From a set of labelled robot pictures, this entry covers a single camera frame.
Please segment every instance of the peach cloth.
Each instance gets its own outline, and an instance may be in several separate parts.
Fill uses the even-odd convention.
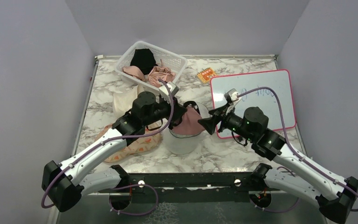
[[[150,85],[156,86],[157,88],[161,86],[158,81],[159,78],[166,82],[170,82],[175,78],[176,73],[171,71],[170,68],[154,66],[151,72],[148,75]]]
[[[112,125],[113,124],[107,125],[96,136],[95,141],[97,141],[99,138],[101,138],[109,130],[109,128],[112,128]],[[153,124],[149,125],[148,127],[150,129],[153,129],[153,128],[159,127],[159,125],[157,123],[153,123]],[[150,132],[152,132],[152,131],[147,130],[147,128],[145,129],[146,134],[150,133]],[[129,146],[122,149],[121,151],[118,151],[118,152],[112,154],[111,156],[109,156],[105,160],[105,162],[117,162],[117,161],[121,160],[122,158],[127,157],[130,154],[149,151],[149,150],[157,147],[161,141],[162,141],[162,137],[161,137],[160,133],[155,134],[150,137],[139,138],[135,142],[131,143]]]
[[[139,80],[145,81],[145,75],[142,73],[141,69],[139,69],[137,66],[124,66],[123,72]]]
[[[196,135],[204,131],[204,127],[198,123],[201,115],[192,107],[187,107],[187,112],[182,116],[182,123],[173,127],[172,132],[180,135]]]

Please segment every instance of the beige cloth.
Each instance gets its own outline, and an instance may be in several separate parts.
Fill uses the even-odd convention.
[[[113,93],[113,115],[116,118],[123,116],[129,109],[132,108],[132,102],[138,95],[145,91],[141,85],[137,85],[128,92]]]
[[[112,128],[112,125],[113,124],[107,125],[96,136],[94,141],[97,141],[99,138],[101,138],[109,130],[109,128]],[[156,123],[149,125],[148,127],[150,129],[153,129],[153,128],[159,127],[159,125],[158,125],[158,122],[156,122]],[[147,130],[147,128],[145,129],[146,134],[148,134],[150,132],[152,132],[152,131]],[[152,135],[150,137],[139,138],[135,142],[131,143],[129,146],[122,149],[121,151],[118,151],[118,152],[112,154],[111,156],[109,156],[105,160],[105,162],[117,162],[117,161],[121,160],[122,158],[127,157],[130,154],[149,151],[149,150],[157,147],[161,141],[162,141],[162,137],[161,137],[160,133]]]
[[[137,66],[124,66],[123,72],[139,80],[145,81],[145,75],[142,73],[141,69],[139,69]]]

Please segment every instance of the black cloth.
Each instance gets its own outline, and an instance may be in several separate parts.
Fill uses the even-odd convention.
[[[136,49],[130,66],[137,66],[144,75],[148,75],[157,64],[150,49]]]

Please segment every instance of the pink towel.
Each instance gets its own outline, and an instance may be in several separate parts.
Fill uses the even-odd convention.
[[[171,71],[170,68],[167,67],[160,67],[160,66],[154,66],[151,72],[149,73],[148,79],[150,85],[156,86],[159,88],[161,86],[160,82],[158,82],[158,79],[161,78],[162,80],[166,82],[170,82],[175,77],[176,73]]]

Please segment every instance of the small orange package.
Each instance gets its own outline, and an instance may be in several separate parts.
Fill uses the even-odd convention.
[[[217,76],[217,74],[213,69],[207,68],[198,73],[197,76],[203,83],[207,83],[212,77]]]

